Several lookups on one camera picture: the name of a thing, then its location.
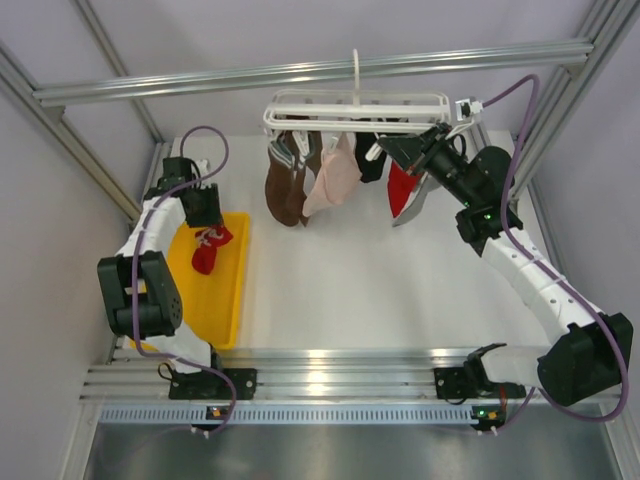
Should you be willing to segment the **red santa sock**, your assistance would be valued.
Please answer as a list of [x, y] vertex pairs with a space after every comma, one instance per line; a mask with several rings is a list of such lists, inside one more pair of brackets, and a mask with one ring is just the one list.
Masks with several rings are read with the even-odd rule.
[[387, 194], [393, 219], [400, 216], [412, 192], [420, 185], [422, 175], [410, 175], [392, 161], [387, 181]]
[[196, 249], [191, 259], [192, 267], [202, 275], [209, 275], [214, 270], [218, 250], [233, 239], [233, 234], [224, 225], [214, 225], [198, 230], [194, 238]]

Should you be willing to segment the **grey sock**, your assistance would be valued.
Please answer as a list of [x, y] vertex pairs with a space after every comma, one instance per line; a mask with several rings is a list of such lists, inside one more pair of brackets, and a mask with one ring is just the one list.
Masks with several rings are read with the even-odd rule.
[[415, 219], [421, 213], [427, 195], [439, 187], [440, 184], [432, 176], [425, 175], [411, 191], [407, 203], [392, 221], [392, 226], [400, 227]]

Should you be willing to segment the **white plastic clip hanger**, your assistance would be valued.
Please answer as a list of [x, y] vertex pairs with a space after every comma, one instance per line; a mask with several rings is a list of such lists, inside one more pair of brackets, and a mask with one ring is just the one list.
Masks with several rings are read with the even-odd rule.
[[[274, 140], [291, 132], [302, 153], [309, 152], [306, 134], [329, 133], [331, 144], [342, 132], [383, 133], [404, 127], [421, 133], [433, 125], [451, 121], [448, 97], [437, 91], [406, 92], [361, 88], [359, 52], [352, 52], [354, 87], [351, 90], [283, 89], [276, 92], [263, 114], [265, 132]], [[408, 118], [404, 125], [385, 125], [386, 118]]]

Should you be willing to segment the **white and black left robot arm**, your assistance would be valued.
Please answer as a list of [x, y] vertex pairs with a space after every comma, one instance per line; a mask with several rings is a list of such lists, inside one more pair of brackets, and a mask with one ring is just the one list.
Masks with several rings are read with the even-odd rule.
[[196, 252], [187, 264], [213, 271], [217, 249], [232, 235], [222, 217], [218, 187], [204, 186], [201, 170], [185, 157], [163, 160], [162, 175], [144, 196], [143, 210], [126, 243], [98, 262], [97, 274], [111, 331], [153, 347], [205, 397], [225, 388], [226, 374], [214, 347], [184, 319], [185, 307], [168, 264], [169, 249], [182, 227], [194, 230]]

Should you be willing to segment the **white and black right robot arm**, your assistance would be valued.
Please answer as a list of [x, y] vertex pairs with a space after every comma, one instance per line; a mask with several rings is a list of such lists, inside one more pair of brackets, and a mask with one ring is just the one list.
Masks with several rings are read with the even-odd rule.
[[562, 407], [616, 385], [626, 396], [632, 323], [585, 300], [535, 248], [502, 200], [511, 155], [487, 146], [468, 159], [465, 149], [455, 147], [451, 129], [441, 123], [422, 134], [383, 136], [378, 144], [402, 172], [427, 175], [462, 204], [456, 215], [460, 237], [509, 283], [549, 342], [475, 350], [465, 362], [469, 389], [486, 397], [504, 383], [534, 387]]

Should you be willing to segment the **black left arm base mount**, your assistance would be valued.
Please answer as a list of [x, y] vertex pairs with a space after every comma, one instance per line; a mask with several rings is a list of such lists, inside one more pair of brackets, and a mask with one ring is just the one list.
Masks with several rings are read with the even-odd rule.
[[[223, 374], [236, 389], [237, 400], [252, 400], [257, 387], [258, 371], [254, 368], [225, 368]], [[182, 374], [171, 372], [171, 400], [231, 400], [228, 382], [208, 372]]]

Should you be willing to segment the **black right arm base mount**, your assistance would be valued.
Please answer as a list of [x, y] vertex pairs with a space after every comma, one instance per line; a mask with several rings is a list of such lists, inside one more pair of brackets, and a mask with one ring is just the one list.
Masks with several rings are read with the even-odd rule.
[[451, 404], [475, 399], [524, 399], [527, 395], [521, 385], [476, 380], [463, 367], [435, 368], [433, 374], [437, 398]]

